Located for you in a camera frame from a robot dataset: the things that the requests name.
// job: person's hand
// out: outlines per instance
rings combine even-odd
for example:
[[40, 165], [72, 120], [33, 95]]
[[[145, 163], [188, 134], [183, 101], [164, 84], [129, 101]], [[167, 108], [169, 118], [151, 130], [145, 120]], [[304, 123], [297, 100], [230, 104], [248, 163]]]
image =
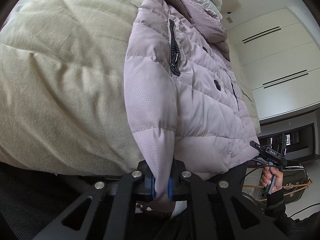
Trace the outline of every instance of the person's hand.
[[267, 185], [271, 184], [271, 173], [273, 173], [276, 176], [275, 185], [272, 189], [272, 193], [274, 193], [282, 189], [283, 173], [279, 171], [279, 169], [273, 167], [264, 167], [260, 182], [263, 185], [263, 187], [266, 187]]

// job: silver bolt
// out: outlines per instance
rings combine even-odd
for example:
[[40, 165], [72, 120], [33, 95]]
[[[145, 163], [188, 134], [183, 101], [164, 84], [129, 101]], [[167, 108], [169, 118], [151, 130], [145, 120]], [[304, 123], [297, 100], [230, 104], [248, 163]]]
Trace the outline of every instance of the silver bolt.
[[133, 173], [132, 173], [132, 176], [134, 177], [134, 178], [138, 178], [138, 177], [140, 177], [142, 175], [142, 172], [141, 171], [134, 171]]
[[222, 180], [222, 181], [219, 182], [219, 186], [222, 187], [222, 188], [227, 188], [227, 187], [229, 187], [229, 183], [224, 181], [224, 180]]
[[181, 173], [181, 175], [182, 175], [182, 177], [184, 177], [184, 178], [189, 178], [189, 177], [191, 177], [191, 172], [190, 172], [190, 171], [183, 171], [183, 172]]
[[104, 183], [102, 181], [98, 181], [96, 184], [94, 184], [94, 187], [96, 189], [102, 189], [104, 187]]

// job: jacket sleeve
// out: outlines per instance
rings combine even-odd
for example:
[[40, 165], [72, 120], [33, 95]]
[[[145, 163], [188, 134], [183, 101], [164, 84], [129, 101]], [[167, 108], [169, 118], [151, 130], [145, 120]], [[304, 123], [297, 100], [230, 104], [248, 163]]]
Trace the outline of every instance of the jacket sleeve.
[[278, 190], [271, 195], [267, 195], [267, 207], [265, 215], [268, 217], [279, 218], [286, 217], [284, 203], [284, 189]]

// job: wall outlet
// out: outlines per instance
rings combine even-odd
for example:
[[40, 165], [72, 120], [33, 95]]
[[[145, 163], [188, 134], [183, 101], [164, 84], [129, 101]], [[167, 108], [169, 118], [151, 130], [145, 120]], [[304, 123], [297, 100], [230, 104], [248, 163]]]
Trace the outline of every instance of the wall outlet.
[[231, 20], [230, 17], [227, 17], [226, 19], [227, 19], [227, 21], [228, 21], [229, 23], [233, 23], [233, 20]]

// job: white cabinet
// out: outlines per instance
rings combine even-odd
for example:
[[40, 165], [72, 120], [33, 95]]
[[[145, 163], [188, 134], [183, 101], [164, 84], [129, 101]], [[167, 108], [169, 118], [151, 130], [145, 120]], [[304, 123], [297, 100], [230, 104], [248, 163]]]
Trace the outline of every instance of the white cabinet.
[[317, 68], [320, 51], [310, 42], [254, 61], [244, 66], [244, 74], [254, 90]]
[[311, 106], [320, 101], [320, 68], [273, 86], [253, 90], [259, 119]]
[[228, 36], [251, 86], [260, 120], [320, 102], [319, 48], [287, 9], [241, 24], [228, 31]]

